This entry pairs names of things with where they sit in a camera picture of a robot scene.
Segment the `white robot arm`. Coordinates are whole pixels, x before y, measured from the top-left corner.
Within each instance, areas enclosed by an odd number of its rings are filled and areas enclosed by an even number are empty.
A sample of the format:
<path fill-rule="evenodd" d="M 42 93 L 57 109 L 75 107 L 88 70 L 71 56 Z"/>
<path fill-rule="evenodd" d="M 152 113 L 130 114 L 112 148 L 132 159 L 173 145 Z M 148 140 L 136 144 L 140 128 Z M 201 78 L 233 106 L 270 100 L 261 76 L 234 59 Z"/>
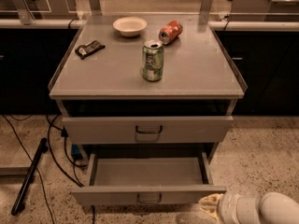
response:
<path fill-rule="evenodd" d="M 299 203 L 277 192 L 261 197 L 216 193 L 202 198 L 199 204 L 219 224 L 299 224 Z"/>

